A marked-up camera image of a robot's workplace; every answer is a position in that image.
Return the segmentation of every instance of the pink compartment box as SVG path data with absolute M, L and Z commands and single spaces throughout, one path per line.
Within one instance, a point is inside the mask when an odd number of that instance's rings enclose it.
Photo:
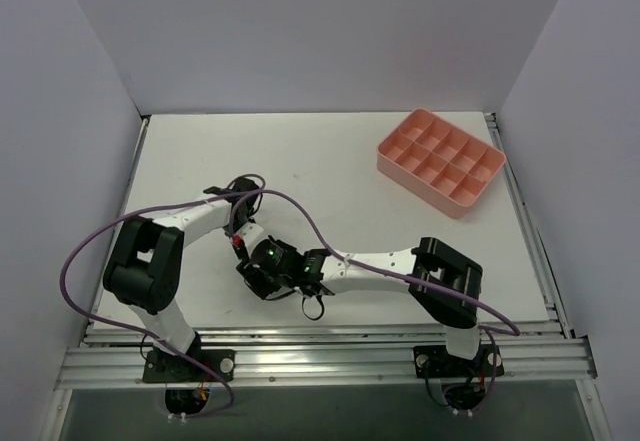
M 502 151 L 426 109 L 378 146 L 378 170 L 452 218 L 462 217 L 504 165 Z

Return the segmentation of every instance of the white table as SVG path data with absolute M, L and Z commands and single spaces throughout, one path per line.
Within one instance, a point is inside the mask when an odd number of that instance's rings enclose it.
M 383 252 L 436 237 L 484 268 L 480 299 L 516 322 L 546 321 L 540 286 L 500 174 L 462 219 L 451 219 L 376 170 L 376 147 L 407 113 L 158 115 L 148 128 L 126 211 L 194 199 L 203 188 L 259 173 L 298 200 L 326 239 L 350 252 Z M 440 113 L 491 143 L 479 112 Z M 299 251 L 320 247 L 285 201 L 265 197 L 256 221 Z M 351 292 L 325 298 L 315 323 L 300 298 L 265 302 L 235 271 L 221 232 L 184 253 L 178 303 L 194 327 L 267 328 L 435 324 L 410 296 Z M 97 313 L 140 324 L 104 292 Z M 493 321 L 484 312 L 481 321 Z M 97 324 L 95 330 L 109 328 Z

